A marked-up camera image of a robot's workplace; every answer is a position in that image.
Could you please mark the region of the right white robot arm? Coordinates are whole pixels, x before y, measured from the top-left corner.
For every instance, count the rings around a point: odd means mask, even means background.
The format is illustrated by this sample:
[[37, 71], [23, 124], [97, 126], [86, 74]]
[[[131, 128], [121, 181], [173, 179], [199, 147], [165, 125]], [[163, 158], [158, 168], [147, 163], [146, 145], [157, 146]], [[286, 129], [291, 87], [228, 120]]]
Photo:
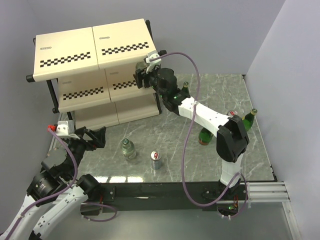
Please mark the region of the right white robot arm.
[[216, 112], [179, 89], [170, 68], [157, 68], [147, 73], [146, 67], [137, 66], [133, 76], [137, 87], [152, 88], [167, 110], [194, 120], [216, 137], [216, 152], [222, 158], [219, 193], [226, 200], [232, 199], [237, 194], [241, 162], [250, 142], [242, 119]]

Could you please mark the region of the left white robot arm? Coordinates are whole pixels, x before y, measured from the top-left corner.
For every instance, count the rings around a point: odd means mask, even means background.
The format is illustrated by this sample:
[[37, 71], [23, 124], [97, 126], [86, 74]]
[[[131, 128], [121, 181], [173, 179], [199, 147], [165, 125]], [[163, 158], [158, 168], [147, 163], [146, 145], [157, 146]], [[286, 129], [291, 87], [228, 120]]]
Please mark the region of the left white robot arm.
[[58, 124], [49, 125], [47, 130], [61, 143], [64, 161], [51, 167], [42, 164], [17, 215], [0, 235], [2, 240], [43, 240], [59, 219], [100, 195], [101, 185], [91, 174], [77, 175], [84, 153], [105, 146], [106, 128], [69, 129], [66, 124]]

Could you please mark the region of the clear soda water bottle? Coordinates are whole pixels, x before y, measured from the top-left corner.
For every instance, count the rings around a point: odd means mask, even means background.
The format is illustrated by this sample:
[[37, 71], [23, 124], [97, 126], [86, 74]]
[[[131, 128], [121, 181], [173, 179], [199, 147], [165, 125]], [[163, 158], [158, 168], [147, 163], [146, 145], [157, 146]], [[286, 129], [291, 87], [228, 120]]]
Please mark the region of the clear soda water bottle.
[[144, 61], [140, 61], [140, 62], [137, 62], [136, 65], [135, 65], [135, 70], [136, 71], [140, 71], [140, 70], [144, 70], [148, 67], [149, 65], [147, 63], [145, 63]]
[[124, 158], [127, 161], [133, 160], [136, 158], [137, 153], [136, 153], [135, 145], [131, 140], [129, 140], [127, 138], [124, 138], [121, 142], [121, 151], [122, 151]]

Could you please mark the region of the silver energy drink can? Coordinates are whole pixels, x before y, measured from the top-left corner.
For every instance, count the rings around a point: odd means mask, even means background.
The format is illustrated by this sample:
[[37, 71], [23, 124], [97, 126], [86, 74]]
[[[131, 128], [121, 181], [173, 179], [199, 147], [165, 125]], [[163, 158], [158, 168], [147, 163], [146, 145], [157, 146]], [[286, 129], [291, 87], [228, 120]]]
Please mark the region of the silver energy drink can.
[[153, 150], [150, 153], [151, 167], [153, 170], [159, 170], [162, 167], [161, 154], [158, 150]]

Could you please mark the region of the green glass bottle back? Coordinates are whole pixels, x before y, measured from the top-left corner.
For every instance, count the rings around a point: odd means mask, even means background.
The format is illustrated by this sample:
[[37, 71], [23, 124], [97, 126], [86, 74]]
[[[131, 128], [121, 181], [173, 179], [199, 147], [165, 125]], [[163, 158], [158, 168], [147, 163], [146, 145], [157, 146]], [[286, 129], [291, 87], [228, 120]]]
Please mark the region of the green glass bottle back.
[[189, 82], [187, 82], [187, 81], [185, 81], [184, 83], [183, 83], [183, 87], [182, 87], [182, 89], [181, 89], [183, 92], [185, 92], [186, 94], [189, 94], [190, 92], [189, 92]]

